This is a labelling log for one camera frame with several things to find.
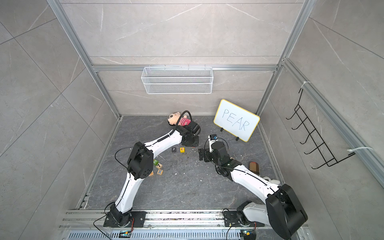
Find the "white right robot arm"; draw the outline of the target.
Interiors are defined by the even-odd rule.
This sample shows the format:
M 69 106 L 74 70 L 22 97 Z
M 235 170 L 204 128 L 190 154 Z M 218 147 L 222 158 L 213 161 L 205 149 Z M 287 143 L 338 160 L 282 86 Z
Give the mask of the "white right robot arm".
M 199 158 L 212 163 L 216 172 L 256 195 L 263 203 L 246 201 L 237 208 L 241 224 L 262 223 L 269 225 L 284 240 L 289 240 L 308 220 L 299 198 L 291 186 L 272 183 L 230 157 L 225 141 L 210 135 L 204 147 L 199 149 Z

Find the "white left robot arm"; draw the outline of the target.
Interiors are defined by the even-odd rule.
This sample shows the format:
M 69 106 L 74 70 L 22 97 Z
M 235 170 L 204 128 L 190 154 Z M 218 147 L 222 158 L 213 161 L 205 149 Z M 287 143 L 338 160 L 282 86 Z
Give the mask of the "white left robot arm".
M 143 180 L 152 173 L 155 157 L 178 144 L 185 147 L 198 146 L 200 131 L 200 126 L 192 121 L 186 126 L 174 127 L 169 133 L 151 142 L 135 143 L 128 158 L 126 181 L 118 199 L 110 207 L 109 220 L 114 220 L 119 227 L 127 226 L 132 219 L 134 198 Z

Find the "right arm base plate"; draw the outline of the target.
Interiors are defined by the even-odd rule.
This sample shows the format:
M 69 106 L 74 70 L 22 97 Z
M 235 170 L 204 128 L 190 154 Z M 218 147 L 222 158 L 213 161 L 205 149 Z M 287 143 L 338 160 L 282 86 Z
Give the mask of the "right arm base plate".
M 222 211 L 224 223 L 226 227 L 264 227 L 265 224 L 259 222 L 250 222 L 243 214 L 237 211 L 229 211 L 224 209 Z

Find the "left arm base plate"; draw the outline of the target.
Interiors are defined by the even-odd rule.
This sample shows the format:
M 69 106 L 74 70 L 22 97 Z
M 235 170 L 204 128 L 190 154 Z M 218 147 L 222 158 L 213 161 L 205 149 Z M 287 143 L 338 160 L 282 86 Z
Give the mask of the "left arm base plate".
M 147 212 L 127 212 L 125 214 L 114 214 L 111 212 L 107 213 L 103 227 L 112 228 L 142 228 L 146 220 Z

